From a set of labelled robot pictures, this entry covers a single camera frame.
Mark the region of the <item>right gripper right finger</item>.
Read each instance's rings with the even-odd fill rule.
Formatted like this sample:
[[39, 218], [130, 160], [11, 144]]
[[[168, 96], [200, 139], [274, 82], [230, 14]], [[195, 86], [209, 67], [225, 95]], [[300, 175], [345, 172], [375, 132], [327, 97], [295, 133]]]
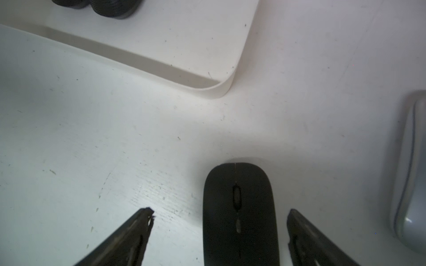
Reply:
[[298, 210], [287, 216], [288, 249], [294, 266], [357, 266]]

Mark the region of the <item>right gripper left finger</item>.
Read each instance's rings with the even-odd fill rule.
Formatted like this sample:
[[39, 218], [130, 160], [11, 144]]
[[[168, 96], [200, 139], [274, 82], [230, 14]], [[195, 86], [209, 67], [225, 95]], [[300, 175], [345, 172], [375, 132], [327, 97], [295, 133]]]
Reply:
[[141, 208], [77, 266], [140, 266], [152, 227], [154, 211]]

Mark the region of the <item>black slim mouse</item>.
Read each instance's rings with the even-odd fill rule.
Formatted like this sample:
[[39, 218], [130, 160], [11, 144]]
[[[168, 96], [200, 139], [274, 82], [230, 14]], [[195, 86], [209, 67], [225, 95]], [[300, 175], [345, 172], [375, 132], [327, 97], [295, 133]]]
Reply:
[[227, 163], [208, 174], [203, 195], [206, 266], [278, 266], [274, 197], [265, 172]]

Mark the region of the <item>silver slim mouse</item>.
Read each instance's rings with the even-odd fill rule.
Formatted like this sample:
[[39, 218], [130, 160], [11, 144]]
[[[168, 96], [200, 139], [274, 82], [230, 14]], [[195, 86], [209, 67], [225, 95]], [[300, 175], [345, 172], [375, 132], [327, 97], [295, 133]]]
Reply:
[[426, 98], [411, 106], [394, 181], [390, 226], [409, 249], [426, 253]]

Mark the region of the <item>white storage box tray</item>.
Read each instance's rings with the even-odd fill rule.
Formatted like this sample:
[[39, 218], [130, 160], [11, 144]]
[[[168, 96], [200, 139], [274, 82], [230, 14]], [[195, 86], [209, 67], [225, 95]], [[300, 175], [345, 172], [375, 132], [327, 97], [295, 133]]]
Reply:
[[225, 95], [258, 1], [141, 1], [123, 19], [52, 1], [2, 1], [1, 24], [108, 58], [206, 99]]

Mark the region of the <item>black rounded wireless mouse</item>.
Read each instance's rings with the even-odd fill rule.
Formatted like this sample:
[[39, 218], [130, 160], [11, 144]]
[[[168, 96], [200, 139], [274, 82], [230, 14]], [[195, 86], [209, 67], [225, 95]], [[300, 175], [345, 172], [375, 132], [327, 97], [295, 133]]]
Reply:
[[142, 0], [90, 0], [93, 11], [107, 18], [125, 19], [140, 6]]

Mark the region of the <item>small black mouse with logo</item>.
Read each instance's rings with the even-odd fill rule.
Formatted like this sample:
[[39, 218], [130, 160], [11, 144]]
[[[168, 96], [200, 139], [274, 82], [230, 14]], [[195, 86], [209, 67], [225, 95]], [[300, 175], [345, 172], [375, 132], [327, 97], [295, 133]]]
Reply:
[[58, 6], [81, 9], [90, 4], [90, 0], [52, 0], [52, 2]]

